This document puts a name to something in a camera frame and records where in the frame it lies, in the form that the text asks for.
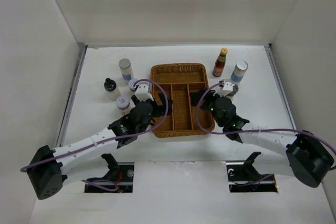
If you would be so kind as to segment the red sauce bottle yellow cap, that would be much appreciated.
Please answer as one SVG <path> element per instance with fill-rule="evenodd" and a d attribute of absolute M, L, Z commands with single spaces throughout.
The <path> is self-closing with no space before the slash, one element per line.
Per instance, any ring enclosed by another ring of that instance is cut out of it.
<path fill-rule="evenodd" d="M 223 73 L 225 64 L 226 64 L 226 56 L 228 53 L 228 49 L 227 48 L 222 48 L 216 61 L 215 61 L 215 65 L 214 65 L 214 69 L 213 69 L 213 76 L 215 77 L 220 77 Z"/>

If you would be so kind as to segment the silver-lid salt shaker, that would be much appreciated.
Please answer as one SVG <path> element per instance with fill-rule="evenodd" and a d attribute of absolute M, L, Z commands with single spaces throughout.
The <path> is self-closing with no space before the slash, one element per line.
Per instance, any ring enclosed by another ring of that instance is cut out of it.
<path fill-rule="evenodd" d="M 231 74 L 231 80 L 234 83 L 240 83 L 248 69 L 248 63 L 246 61 L 239 61 L 236 63 L 235 68 Z"/>
<path fill-rule="evenodd" d="M 131 61 L 127 58 L 123 58 L 119 61 L 119 68 L 122 74 L 122 77 L 125 81 L 130 81 L 134 78 Z"/>

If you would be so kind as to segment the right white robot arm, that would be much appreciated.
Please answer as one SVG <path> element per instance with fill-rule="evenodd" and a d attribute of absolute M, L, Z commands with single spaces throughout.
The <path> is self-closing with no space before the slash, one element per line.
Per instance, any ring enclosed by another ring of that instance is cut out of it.
<path fill-rule="evenodd" d="M 293 176 L 304 185 L 316 188 L 326 174 L 335 169 L 334 158 L 330 154 L 335 149 L 308 131 L 293 129 L 266 129 L 240 117 L 231 97 L 238 86 L 227 82 L 213 87 L 201 88 L 190 94 L 191 105 L 197 111 L 211 113 L 222 128 L 221 135 L 230 140 L 255 145 L 281 155 L 276 161 L 263 161 L 261 153 L 252 153 L 244 163 L 244 175 L 251 180 L 261 174 L 278 173 Z"/>

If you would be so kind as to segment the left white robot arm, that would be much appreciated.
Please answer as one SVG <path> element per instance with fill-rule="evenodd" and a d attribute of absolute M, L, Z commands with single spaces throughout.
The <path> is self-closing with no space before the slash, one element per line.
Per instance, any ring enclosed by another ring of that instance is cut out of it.
<path fill-rule="evenodd" d="M 58 193 L 63 186 L 83 180 L 88 184 L 100 178 L 92 173 L 93 164 L 102 165 L 100 175 L 103 180 L 113 181 L 119 172 L 118 162 L 111 154 L 112 148 L 122 148 L 134 142 L 138 136 L 149 132 L 152 125 L 159 124 L 156 118 L 165 120 L 172 113 L 172 99 L 160 92 L 161 104 L 157 104 L 150 93 L 144 98 L 132 96 L 135 107 L 130 113 L 109 124 L 99 133 L 73 144 L 51 149 L 40 147 L 27 167 L 26 172 L 39 200 Z"/>

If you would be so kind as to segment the brown wicker divided basket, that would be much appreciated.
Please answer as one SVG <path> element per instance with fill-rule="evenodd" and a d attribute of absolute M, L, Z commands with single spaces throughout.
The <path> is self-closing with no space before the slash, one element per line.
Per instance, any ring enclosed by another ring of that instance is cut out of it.
<path fill-rule="evenodd" d="M 196 107 L 191 92 L 208 88 L 206 69 L 201 63 L 170 63 L 151 68 L 151 80 L 173 100 L 172 113 L 153 131 L 158 138 L 205 135 L 196 122 Z"/>

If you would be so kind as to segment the white-lid jar front left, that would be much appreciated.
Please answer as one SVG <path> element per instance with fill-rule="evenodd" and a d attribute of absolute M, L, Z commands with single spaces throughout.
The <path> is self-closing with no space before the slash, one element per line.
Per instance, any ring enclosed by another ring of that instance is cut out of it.
<path fill-rule="evenodd" d="M 120 110 L 127 110 L 130 107 L 130 100 L 127 96 L 121 95 L 116 99 L 116 106 Z"/>

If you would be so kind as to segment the white-lid jar near basket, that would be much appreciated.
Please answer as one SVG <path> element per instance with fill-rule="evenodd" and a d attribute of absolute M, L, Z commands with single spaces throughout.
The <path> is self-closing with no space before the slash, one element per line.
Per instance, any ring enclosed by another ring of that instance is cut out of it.
<path fill-rule="evenodd" d="M 129 89 L 133 92 L 135 92 L 137 87 L 139 86 L 138 84 L 135 84 L 137 81 L 137 78 L 133 78 L 128 82 Z"/>

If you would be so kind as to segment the black-cap white sauce bottle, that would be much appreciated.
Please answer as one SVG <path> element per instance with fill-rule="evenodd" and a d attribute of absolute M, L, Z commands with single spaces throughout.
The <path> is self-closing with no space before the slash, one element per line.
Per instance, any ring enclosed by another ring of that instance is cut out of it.
<path fill-rule="evenodd" d="M 117 83 L 110 78 L 105 79 L 104 88 L 112 101 L 115 101 L 121 95 Z"/>

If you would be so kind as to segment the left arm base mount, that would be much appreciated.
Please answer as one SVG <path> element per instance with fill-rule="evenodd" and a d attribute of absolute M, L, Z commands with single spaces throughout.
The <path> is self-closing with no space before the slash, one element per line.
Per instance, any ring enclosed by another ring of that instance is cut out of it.
<path fill-rule="evenodd" d="M 103 175 L 87 178 L 84 193 L 132 193 L 134 163 L 118 163 L 111 154 L 102 154 L 99 165 L 106 168 Z"/>

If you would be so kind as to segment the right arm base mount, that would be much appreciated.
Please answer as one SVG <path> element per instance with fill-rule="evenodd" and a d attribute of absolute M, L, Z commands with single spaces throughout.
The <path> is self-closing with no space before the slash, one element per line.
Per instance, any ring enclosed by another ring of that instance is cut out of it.
<path fill-rule="evenodd" d="M 226 162 L 231 193 L 277 193 L 274 174 L 260 174 L 253 167 L 261 152 L 253 152 L 244 161 Z"/>

